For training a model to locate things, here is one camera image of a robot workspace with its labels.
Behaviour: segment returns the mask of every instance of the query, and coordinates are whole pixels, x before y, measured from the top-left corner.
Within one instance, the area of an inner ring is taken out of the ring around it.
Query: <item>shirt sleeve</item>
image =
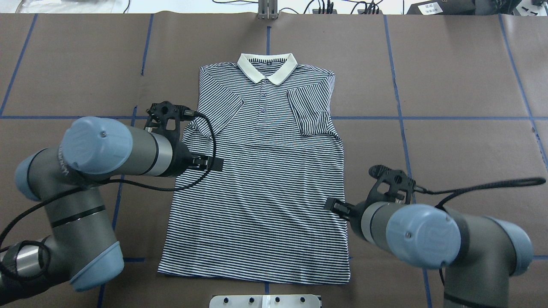
[[[319,83],[287,91],[287,99],[302,136],[339,137],[329,111],[334,84],[335,74],[331,73]]]
[[[206,115],[217,136],[243,105],[242,98],[222,85],[204,67],[200,68],[198,111]],[[189,127],[211,139],[211,131],[203,118],[195,118]]]

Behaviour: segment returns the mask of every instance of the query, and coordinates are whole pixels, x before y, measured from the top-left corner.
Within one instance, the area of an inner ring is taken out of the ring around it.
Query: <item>shirt collar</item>
[[[259,72],[250,62],[249,59],[259,59],[259,60],[273,60],[273,59],[286,59],[286,62],[276,71],[274,74],[265,77],[261,72]],[[267,78],[275,85],[280,85],[284,82],[289,75],[297,67],[297,61],[293,54],[283,54],[283,55],[253,55],[253,54],[242,54],[238,59],[238,66],[242,72],[254,83],[258,83],[261,80]]]

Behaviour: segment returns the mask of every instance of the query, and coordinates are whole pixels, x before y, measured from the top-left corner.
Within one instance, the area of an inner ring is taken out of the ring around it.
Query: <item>white label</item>
[[[423,15],[432,15],[443,12],[442,8],[439,7],[439,4],[437,2],[419,5],[418,8]]]

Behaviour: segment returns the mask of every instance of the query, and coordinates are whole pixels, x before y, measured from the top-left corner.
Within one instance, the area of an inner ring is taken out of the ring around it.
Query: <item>white mounting plate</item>
[[[312,294],[217,295],[209,308],[322,308],[320,298]]]

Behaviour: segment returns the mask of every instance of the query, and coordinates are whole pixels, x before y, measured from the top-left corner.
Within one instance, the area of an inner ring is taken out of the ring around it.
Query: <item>striped shirt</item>
[[[198,110],[213,126],[222,172],[174,193],[158,272],[273,283],[350,279],[346,222],[323,210],[344,199],[343,144],[330,119],[333,72],[293,55],[242,54],[203,66]],[[203,119],[191,152],[211,155]],[[203,172],[188,170],[176,186]]]

